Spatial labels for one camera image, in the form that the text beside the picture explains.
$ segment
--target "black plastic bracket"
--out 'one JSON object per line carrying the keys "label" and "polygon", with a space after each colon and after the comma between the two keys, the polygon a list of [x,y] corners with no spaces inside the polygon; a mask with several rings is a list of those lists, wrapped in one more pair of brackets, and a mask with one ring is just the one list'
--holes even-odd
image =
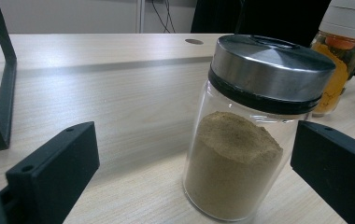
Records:
{"label": "black plastic bracket", "polygon": [[291,167],[347,223],[355,223],[355,139],[299,121]]}
{"label": "black plastic bracket", "polygon": [[0,8],[0,46],[6,59],[0,85],[0,150],[7,149],[11,136],[12,107],[14,99],[17,57]]}
{"label": "black plastic bracket", "polygon": [[63,130],[6,172],[0,224],[63,223],[98,168],[94,123]]}

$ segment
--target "white lid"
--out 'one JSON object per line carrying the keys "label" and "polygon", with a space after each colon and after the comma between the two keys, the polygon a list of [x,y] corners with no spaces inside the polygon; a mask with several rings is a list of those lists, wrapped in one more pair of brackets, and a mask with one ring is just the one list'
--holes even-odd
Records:
{"label": "white lid", "polygon": [[332,0],[319,29],[355,39],[355,0]]}

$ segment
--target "clear glass jar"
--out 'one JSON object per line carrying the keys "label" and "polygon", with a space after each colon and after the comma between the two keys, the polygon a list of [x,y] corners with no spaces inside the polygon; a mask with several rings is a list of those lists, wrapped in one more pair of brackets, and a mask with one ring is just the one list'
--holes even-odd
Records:
{"label": "clear glass jar", "polygon": [[328,57],[282,40],[220,37],[183,176],[190,201],[217,219],[254,217],[334,69]]}
{"label": "clear glass jar", "polygon": [[291,156],[298,120],[308,114],[251,109],[207,81],[183,177],[186,195],[218,219],[253,217]]}
{"label": "clear glass jar", "polygon": [[355,73],[355,39],[319,31],[311,48],[334,61],[335,71],[326,85],[314,117],[331,114],[340,101],[345,86]]}

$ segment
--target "light wooden tabletop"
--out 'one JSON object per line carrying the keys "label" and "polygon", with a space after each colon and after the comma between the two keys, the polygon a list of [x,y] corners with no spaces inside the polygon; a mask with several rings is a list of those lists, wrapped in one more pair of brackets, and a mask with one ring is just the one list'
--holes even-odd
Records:
{"label": "light wooden tabletop", "polygon": [[[215,223],[188,202],[182,175],[219,36],[11,35],[18,72],[0,189],[54,135],[94,121],[101,165],[65,223]],[[0,80],[3,69],[0,50]],[[355,78],[333,114],[312,121],[355,138]],[[287,164],[253,223],[345,222]]]}

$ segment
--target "dark background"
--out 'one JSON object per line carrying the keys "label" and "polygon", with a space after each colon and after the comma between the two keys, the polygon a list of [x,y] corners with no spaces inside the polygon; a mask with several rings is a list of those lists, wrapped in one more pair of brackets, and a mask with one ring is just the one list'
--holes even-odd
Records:
{"label": "dark background", "polygon": [[192,33],[264,35],[309,47],[330,1],[198,0]]}

